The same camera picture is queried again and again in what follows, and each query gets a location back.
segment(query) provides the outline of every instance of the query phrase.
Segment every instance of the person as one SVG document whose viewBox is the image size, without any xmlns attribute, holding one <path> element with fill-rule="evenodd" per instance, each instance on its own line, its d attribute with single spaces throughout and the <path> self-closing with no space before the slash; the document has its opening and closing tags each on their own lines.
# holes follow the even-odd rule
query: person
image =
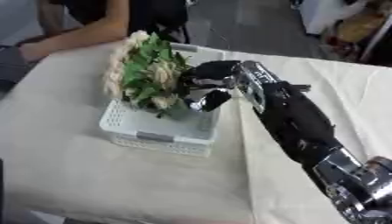
<svg viewBox="0 0 392 224">
<path fill-rule="evenodd" d="M 19 46 L 26 61 L 37 61 L 62 50 L 112 42 L 130 33 L 151 31 L 152 0 L 36 0 L 43 37 Z M 65 7 L 84 26 L 63 31 Z"/>
</svg>

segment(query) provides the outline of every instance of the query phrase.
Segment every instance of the metal component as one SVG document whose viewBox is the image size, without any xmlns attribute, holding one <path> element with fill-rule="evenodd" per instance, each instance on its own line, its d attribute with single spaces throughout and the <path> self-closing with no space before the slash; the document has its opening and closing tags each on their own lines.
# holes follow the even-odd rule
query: metal component
<svg viewBox="0 0 392 224">
<path fill-rule="evenodd" d="M 244 61 L 234 70 L 236 84 L 245 98 L 262 114 L 265 110 L 263 83 L 280 80 L 262 64 L 255 61 Z"/>
<path fill-rule="evenodd" d="M 392 222 L 391 160 L 375 157 L 361 165 L 342 149 L 314 170 L 327 185 L 326 195 L 350 223 Z"/>
</svg>

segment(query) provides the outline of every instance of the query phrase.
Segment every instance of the wire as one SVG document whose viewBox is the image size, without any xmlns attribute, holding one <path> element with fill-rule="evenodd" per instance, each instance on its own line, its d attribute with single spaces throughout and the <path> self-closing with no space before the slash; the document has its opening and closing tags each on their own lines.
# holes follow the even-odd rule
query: wire
<svg viewBox="0 0 392 224">
<path fill-rule="evenodd" d="M 195 4 L 197 4 L 198 2 L 199 2 L 199 0 L 187 0 L 187 2 L 194 2 L 194 4 L 193 5 L 195 5 Z M 196 16 L 198 17 L 198 18 L 204 18 L 205 20 L 208 20 L 206 17 L 204 17 L 204 16 L 202 16 L 200 13 L 199 13 L 199 10 L 196 8 L 193 8 L 193 11 L 195 12 L 195 14 L 196 14 Z M 213 28 L 213 26 L 212 25 L 210 25 L 209 26 L 209 29 L 208 29 L 211 33 L 214 33 L 216 36 L 218 36 L 221 40 L 223 40 L 223 42 L 225 42 L 225 44 L 226 44 L 226 50 L 228 50 L 228 51 L 230 51 L 231 50 L 231 45 L 230 45 L 230 41 L 225 37 L 225 36 L 223 36 L 222 34 L 220 34 L 215 28 Z"/>
</svg>

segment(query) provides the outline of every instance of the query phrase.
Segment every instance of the black robotic arm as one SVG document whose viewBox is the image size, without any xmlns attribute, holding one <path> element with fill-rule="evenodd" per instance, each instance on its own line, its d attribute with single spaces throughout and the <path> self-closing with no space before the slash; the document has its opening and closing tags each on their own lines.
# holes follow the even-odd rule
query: black robotic arm
<svg viewBox="0 0 392 224">
<path fill-rule="evenodd" d="M 308 86 L 279 80 L 254 61 L 215 61 L 183 76 L 187 88 L 216 89 L 190 108 L 211 111 L 237 87 L 253 104 L 265 129 L 293 161 L 302 165 L 318 189 L 353 224 L 392 223 L 392 161 L 375 157 L 362 164 L 334 136 L 326 115 L 303 92 Z"/>
</svg>

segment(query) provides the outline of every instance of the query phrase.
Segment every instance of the table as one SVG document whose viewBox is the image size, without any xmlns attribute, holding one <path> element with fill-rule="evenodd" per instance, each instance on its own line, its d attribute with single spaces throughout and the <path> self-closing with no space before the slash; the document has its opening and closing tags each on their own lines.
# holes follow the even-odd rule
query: table
<svg viewBox="0 0 392 224">
<path fill-rule="evenodd" d="M 109 103 L 101 82 L 114 47 L 55 54 L 0 102 L 7 195 L 85 221 L 250 223 L 236 102 L 222 110 L 209 159 L 113 145 L 98 122 Z"/>
<path fill-rule="evenodd" d="M 0 157 L 7 196 L 52 214 L 124 223 L 345 223 L 239 97 L 222 109 L 209 159 L 113 145 L 99 131 L 100 94 L 113 45 L 55 54 L 0 101 Z M 309 97 L 360 160 L 392 158 L 392 70 L 317 59 L 227 52 L 283 79 L 312 84 Z"/>
</svg>

